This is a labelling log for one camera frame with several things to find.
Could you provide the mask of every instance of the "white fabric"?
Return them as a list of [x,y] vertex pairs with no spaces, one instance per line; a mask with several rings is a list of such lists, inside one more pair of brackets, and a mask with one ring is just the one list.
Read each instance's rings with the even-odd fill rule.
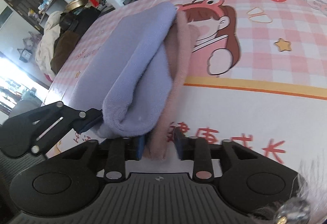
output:
[[54,54],[54,43],[60,34],[60,15],[62,11],[53,12],[44,27],[44,35],[38,44],[35,53],[35,61],[42,73],[47,74],[51,80],[56,77],[56,74],[51,70],[50,62]]

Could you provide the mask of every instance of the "wall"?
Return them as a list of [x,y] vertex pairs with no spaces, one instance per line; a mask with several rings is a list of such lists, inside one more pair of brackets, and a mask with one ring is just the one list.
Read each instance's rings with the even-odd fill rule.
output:
[[[0,0],[0,12],[6,6],[7,4],[3,0]],[[23,68],[27,73],[30,73],[45,85],[50,86],[51,82],[45,78],[39,67],[33,63],[32,58],[28,63],[19,60],[20,54],[17,49],[24,48],[22,39],[30,37],[29,31],[38,33],[34,27],[14,11],[0,29],[0,52],[6,55],[16,65]]]

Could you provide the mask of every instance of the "clothes pile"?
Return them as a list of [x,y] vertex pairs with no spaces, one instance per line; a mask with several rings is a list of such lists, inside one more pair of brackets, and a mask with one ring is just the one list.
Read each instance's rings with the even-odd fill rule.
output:
[[35,61],[42,73],[54,80],[80,38],[100,15],[94,7],[82,10],[78,15],[55,11],[45,23],[44,35],[38,44]]
[[199,31],[169,2],[123,18],[79,77],[69,106],[103,111],[102,138],[150,132],[146,155],[163,159],[169,124]]

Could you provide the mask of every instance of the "star print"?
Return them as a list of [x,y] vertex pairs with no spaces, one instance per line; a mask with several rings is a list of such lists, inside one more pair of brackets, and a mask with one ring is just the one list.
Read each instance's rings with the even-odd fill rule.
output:
[[285,41],[282,38],[278,39],[278,42],[274,42],[274,44],[278,47],[278,50],[280,52],[283,52],[285,50],[291,51],[291,43],[289,41]]

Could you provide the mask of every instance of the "cartoon girl print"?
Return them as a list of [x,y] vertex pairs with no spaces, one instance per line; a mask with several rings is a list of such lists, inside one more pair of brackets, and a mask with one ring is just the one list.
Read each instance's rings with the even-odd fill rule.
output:
[[235,35],[236,12],[223,6],[224,0],[193,1],[178,4],[189,23],[198,27],[200,37],[190,60],[189,76],[221,75],[240,59],[240,46]]

